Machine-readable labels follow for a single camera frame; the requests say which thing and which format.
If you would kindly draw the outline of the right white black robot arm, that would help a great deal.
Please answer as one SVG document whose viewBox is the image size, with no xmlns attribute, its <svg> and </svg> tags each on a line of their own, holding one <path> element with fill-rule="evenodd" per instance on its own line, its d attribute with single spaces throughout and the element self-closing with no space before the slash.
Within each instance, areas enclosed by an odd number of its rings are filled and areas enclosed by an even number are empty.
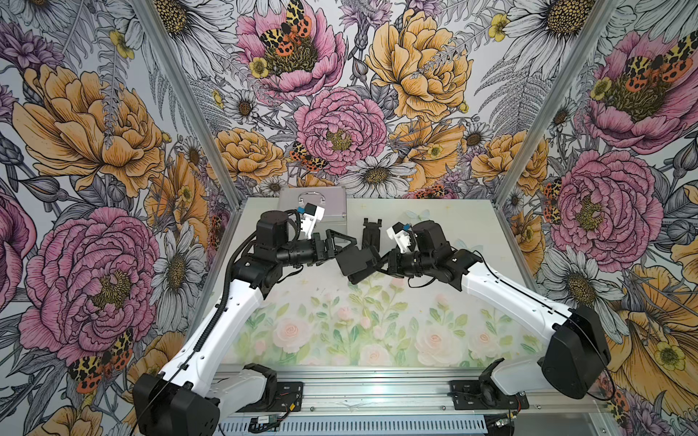
<svg viewBox="0 0 698 436">
<path fill-rule="evenodd" d="M 438 223 L 396 223 L 386 231 L 396 248 L 385 256 L 394 277 L 427 276 L 477 297 L 519 323 L 545 348 L 521 359 L 498 359 L 480 376 L 488 389 L 513 396 L 554 389 L 581 400 L 611 360 L 597 312 L 570 307 L 496 272 L 480 253 L 454 249 Z"/>
</svg>

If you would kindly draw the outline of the black phone stand front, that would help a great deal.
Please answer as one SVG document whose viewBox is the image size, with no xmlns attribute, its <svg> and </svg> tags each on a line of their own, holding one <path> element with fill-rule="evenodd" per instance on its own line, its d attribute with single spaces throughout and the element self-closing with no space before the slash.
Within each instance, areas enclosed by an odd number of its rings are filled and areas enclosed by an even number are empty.
<svg viewBox="0 0 698 436">
<path fill-rule="evenodd" d="M 380 251 L 382 220 L 370 221 L 364 219 L 362 232 L 362 248 L 374 248 Z"/>
</svg>

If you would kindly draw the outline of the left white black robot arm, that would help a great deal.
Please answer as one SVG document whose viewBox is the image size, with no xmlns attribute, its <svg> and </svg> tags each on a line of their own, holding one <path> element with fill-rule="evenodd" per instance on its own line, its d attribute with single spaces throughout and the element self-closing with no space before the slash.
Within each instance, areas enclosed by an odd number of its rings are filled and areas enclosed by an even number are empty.
<svg viewBox="0 0 698 436">
<path fill-rule="evenodd" d="M 286 267 L 316 266 L 357 247 L 356 238 L 314 230 L 323 210 L 307 205 L 261 214 L 256 230 L 234 251 L 220 299 L 180 352 L 157 374 L 138 378 L 132 396 L 142 435 L 212 435 L 221 420 L 250 408 L 266 412 L 278 401 L 276 372 L 247 364 L 223 381 L 214 378 L 250 317 L 281 282 Z"/>
</svg>

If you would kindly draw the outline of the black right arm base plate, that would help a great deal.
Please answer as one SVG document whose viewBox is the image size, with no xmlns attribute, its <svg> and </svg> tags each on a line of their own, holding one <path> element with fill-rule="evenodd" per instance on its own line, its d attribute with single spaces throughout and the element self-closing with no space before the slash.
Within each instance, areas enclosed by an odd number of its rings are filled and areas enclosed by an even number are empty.
<svg viewBox="0 0 698 436">
<path fill-rule="evenodd" d="M 494 385 L 476 380 L 454 380 L 449 383 L 448 396 L 457 411 L 510 410 L 529 408 L 525 395 L 504 395 Z"/>
</svg>

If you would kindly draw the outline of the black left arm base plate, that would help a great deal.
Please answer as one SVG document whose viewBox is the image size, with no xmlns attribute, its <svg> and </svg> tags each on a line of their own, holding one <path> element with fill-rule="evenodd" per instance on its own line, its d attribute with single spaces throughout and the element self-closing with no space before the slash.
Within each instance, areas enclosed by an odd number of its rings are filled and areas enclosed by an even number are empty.
<svg viewBox="0 0 698 436">
<path fill-rule="evenodd" d="M 299 412 L 304 388 L 301 381 L 278 381 L 274 392 L 266 392 L 263 399 L 241 408 L 239 412 Z"/>
</svg>

